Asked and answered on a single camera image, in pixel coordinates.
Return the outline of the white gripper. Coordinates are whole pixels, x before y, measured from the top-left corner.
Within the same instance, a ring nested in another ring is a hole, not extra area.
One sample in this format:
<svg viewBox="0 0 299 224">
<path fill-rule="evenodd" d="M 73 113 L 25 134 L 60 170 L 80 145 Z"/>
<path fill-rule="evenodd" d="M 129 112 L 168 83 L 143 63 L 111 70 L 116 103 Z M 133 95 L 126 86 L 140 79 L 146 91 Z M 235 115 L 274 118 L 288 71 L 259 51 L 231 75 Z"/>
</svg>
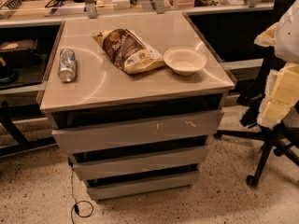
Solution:
<svg viewBox="0 0 299 224">
<path fill-rule="evenodd" d="M 254 44 L 274 47 L 275 54 L 287 62 L 279 71 L 270 70 L 259 107 L 257 122 L 272 129 L 283 121 L 299 101 L 299 0 L 274 23 L 257 35 Z"/>
</svg>

